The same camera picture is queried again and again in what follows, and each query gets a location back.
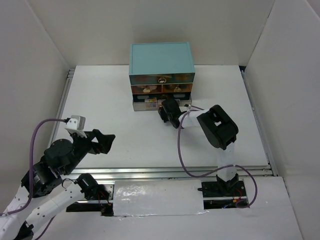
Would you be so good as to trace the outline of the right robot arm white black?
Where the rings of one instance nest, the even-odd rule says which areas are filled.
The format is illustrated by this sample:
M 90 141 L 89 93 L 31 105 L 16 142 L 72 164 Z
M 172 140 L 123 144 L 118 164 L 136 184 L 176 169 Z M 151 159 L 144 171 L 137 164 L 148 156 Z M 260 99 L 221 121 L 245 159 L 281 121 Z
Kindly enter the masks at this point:
M 230 195 L 239 181 L 235 161 L 235 141 L 239 128 L 231 117 L 216 104 L 208 109 L 186 104 L 182 111 L 174 99 L 166 99 L 158 109 L 164 123 L 171 123 L 178 130 L 177 152 L 183 170 L 193 178 L 204 178 L 216 173 L 217 189 L 223 196 Z M 201 128 L 207 141 L 216 149 L 217 169 L 202 175 L 192 174 L 186 168 L 181 153 L 181 131 L 186 128 Z

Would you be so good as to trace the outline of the colourful square eyeshadow palette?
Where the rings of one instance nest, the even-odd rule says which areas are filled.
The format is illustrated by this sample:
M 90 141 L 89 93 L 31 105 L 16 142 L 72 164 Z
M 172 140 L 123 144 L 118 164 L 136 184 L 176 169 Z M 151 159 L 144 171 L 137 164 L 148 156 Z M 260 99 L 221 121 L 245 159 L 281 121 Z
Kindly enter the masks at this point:
M 156 98 L 145 99 L 144 104 L 145 104 L 146 111 L 158 109 L 158 100 Z

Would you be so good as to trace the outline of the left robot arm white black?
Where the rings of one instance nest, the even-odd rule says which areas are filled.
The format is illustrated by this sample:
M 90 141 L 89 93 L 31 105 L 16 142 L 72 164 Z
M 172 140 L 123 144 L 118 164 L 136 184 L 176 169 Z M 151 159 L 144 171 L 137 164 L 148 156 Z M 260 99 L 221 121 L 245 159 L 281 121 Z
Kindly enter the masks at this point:
M 2 240 L 30 240 L 44 223 L 78 200 L 109 198 L 91 174 L 82 173 L 63 192 L 41 203 L 63 184 L 62 176 L 69 175 L 87 154 L 107 154 L 116 138 L 98 129 L 86 131 L 84 136 L 75 132 L 70 136 L 72 140 L 54 141 L 22 178 L 16 195 L 0 217 Z

